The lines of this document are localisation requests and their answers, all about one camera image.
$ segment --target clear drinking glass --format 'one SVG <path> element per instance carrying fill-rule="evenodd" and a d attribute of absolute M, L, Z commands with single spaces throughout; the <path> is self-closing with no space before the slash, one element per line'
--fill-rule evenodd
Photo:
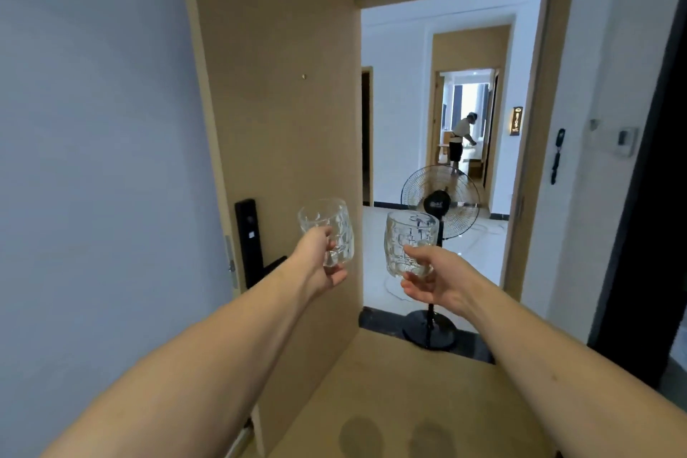
<path fill-rule="evenodd" d="M 298 212 L 298 222 L 303 233 L 314 226 L 331 225 L 332 233 L 329 239 L 336 241 L 337 245 L 327 254 L 325 266 L 343 264 L 353 259 L 353 229 L 344 200 L 328 198 L 310 202 Z"/>
<path fill-rule="evenodd" d="M 389 212 L 384 234 L 384 254 L 389 273 L 398 276 L 402 276 L 403 272 L 412 272 L 420 277 L 427 275 L 429 266 L 418 264 L 415 259 L 408 257 L 403 246 L 434 245 L 438 236 L 439 220 L 433 215 L 406 210 Z"/>

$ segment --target standing fan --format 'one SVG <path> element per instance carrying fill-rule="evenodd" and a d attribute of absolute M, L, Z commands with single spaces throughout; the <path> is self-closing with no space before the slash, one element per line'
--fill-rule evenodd
<path fill-rule="evenodd" d="M 408 178 L 400 193 L 401 204 L 439 219 L 437 245 L 466 232 L 479 215 L 479 193 L 464 172 L 447 165 L 430 165 Z M 406 339 L 427 350 L 448 350 L 458 340 L 458 329 L 445 315 L 427 310 L 409 313 L 403 321 Z"/>

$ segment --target wooden floor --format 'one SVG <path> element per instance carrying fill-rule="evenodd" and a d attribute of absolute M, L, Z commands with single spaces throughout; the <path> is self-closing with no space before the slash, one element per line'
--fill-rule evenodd
<path fill-rule="evenodd" d="M 257 457 L 254 442 L 244 458 Z M 360 330 L 270 458 L 552 458 L 500 367 Z"/>

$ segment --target person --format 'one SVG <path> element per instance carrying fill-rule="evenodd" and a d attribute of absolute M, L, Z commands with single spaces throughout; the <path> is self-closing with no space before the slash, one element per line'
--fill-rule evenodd
<path fill-rule="evenodd" d="M 453 170 L 458 170 L 458 164 L 463 156 L 463 138 L 470 142 L 473 147 L 477 144 L 470 136 L 470 125 L 474 125 L 477 121 L 477 113 L 471 112 L 457 124 L 451 131 L 451 139 L 449 140 L 449 161 L 453 166 Z"/>
<path fill-rule="evenodd" d="M 142 359 L 43 458 L 222 454 L 298 317 L 346 278 L 341 267 L 323 267 L 330 233 L 308 231 L 260 283 Z M 405 252 L 433 268 L 425 279 L 405 274 L 405 293 L 477 328 L 564 456 L 686 455 L 687 414 L 646 384 L 531 313 L 457 254 L 436 246 Z"/>

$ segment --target person's left hand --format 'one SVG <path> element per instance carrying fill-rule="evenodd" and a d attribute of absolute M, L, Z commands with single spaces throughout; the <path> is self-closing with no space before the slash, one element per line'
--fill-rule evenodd
<path fill-rule="evenodd" d="M 315 298 L 326 290 L 339 285 L 348 272 L 341 265 L 326 267 L 324 260 L 329 250 L 336 246 L 329 240 L 330 226 L 316 226 L 308 230 L 298 241 L 291 259 L 304 272 L 304 283 L 308 298 Z"/>

